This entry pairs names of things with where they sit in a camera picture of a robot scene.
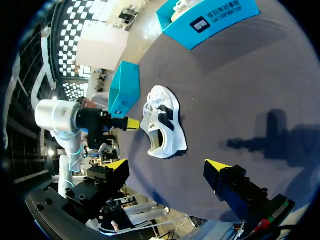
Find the table surface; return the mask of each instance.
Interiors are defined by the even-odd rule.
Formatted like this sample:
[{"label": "table surface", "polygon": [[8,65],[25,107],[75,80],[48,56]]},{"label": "table surface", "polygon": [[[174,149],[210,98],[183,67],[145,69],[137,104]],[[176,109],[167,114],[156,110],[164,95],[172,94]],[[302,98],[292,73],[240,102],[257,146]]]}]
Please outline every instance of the table surface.
[{"label": "table surface", "polygon": [[[191,51],[161,35],[141,59],[141,95],[127,116],[142,120],[153,86],[170,88],[180,102],[188,151],[154,158],[143,130],[122,132],[120,152],[134,190],[190,216],[236,221],[203,177],[211,159],[246,169],[256,185],[268,188],[269,199],[283,194],[296,209],[312,199],[319,183],[319,62],[281,5],[257,4],[260,15]],[[232,139],[243,140],[242,147],[228,145]]]}]

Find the ceiling light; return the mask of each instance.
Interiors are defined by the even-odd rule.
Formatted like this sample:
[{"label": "ceiling light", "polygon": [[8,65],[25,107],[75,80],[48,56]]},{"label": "ceiling light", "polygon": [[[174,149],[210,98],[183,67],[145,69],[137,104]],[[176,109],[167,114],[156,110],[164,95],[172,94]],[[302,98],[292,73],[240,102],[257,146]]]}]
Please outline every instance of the ceiling light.
[{"label": "ceiling light", "polygon": [[91,67],[85,66],[83,72],[84,72],[85,74],[90,74],[90,73],[91,73]]},{"label": "ceiling light", "polygon": [[90,8],[92,6],[92,3],[93,3],[93,1],[88,1],[85,6],[87,8]]},{"label": "ceiling light", "polygon": [[81,1],[77,1],[77,2],[75,3],[74,7],[75,7],[75,8],[78,8],[78,7],[80,6],[80,4],[81,4]]},{"label": "ceiling light", "polygon": [[70,19],[75,19],[75,17],[76,17],[76,13],[75,12],[71,13]]},{"label": "ceiling light", "polygon": [[54,152],[52,149],[50,149],[50,150],[48,151],[48,155],[49,155],[49,156],[53,156],[53,155],[55,155],[55,152]]},{"label": "ceiling light", "polygon": [[77,33],[77,30],[72,29],[72,30],[71,30],[71,33],[70,33],[70,35],[71,35],[71,36],[75,36],[75,35],[76,35],[76,33]]},{"label": "ceiling light", "polygon": [[81,31],[83,27],[84,27],[83,24],[79,24],[78,27],[76,28],[76,30],[77,30],[77,31]]},{"label": "ceiling light", "polygon": [[81,18],[82,18],[82,19],[85,19],[85,18],[87,17],[87,15],[88,15],[87,12],[82,13],[82,14],[81,14]]},{"label": "ceiling light", "polygon": [[69,7],[69,8],[68,8],[68,11],[66,11],[66,13],[67,13],[67,14],[72,13],[73,9],[74,9],[73,7]]}]

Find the bolt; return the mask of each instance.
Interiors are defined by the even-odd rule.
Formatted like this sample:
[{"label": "bolt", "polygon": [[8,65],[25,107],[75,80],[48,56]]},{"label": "bolt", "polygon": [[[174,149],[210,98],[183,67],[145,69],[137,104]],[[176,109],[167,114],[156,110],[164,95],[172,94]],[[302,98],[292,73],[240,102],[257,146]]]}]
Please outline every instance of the bolt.
[{"label": "bolt", "polygon": [[94,185],[98,188],[100,186],[101,182],[99,180],[94,181]]},{"label": "bolt", "polygon": [[51,198],[47,198],[44,202],[45,202],[45,204],[47,204],[47,205],[51,205],[54,201],[52,201]]},{"label": "bolt", "polygon": [[74,192],[72,191],[71,188],[67,187],[67,188],[65,189],[65,194],[66,194],[67,196],[72,196],[72,195],[74,194]]},{"label": "bolt", "polygon": [[39,211],[39,212],[41,212],[41,211],[43,211],[45,208],[44,208],[44,206],[42,206],[42,204],[38,204],[37,206],[36,206],[36,209]]},{"label": "bolt", "polygon": [[246,198],[246,200],[249,201],[249,202],[252,202],[252,201],[254,200],[254,197],[253,197],[253,196],[248,196],[248,197]]},{"label": "bolt", "polygon": [[90,178],[87,177],[87,176],[85,176],[85,177],[83,178],[83,180],[84,180],[86,183],[89,183],[89,182],[90,182]]},{"label": "bolt", "polygon": [[80,195],[79,200],[81,203],[85,203],[87,201],[87,197],[85,195]]}]

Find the robotic arm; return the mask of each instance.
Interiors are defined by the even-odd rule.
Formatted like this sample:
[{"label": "robotic arm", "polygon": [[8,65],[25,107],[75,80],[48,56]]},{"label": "robotic arm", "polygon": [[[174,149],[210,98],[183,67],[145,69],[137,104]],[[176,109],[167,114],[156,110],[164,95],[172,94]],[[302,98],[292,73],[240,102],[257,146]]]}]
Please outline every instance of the robotic arm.
[{"label": "robotic arm", "polygon": [[71,172],[80,172],[82,162],[81,130],[88,132],[88,146],[99,149],[103,133],[114,127],[124,131],[137,130],[139,121],[125,117],[112,118],[102,109],[81,108],[78,102],[41,100],[35,109],[35,122],[51,132],[67,156],[60,156],[59,194],[66,198],[66,188],[73,188]]}]

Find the window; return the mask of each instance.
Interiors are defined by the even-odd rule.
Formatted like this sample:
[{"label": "window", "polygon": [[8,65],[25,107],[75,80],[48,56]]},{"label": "window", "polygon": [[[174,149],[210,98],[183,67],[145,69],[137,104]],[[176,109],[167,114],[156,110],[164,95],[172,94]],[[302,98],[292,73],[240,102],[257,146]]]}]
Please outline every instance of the window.
[{"label": "window", "polygon": [[84,72],[85,74],[90,74],[90,73],[91,73],[91,67],[85,66],[83,72]]}]

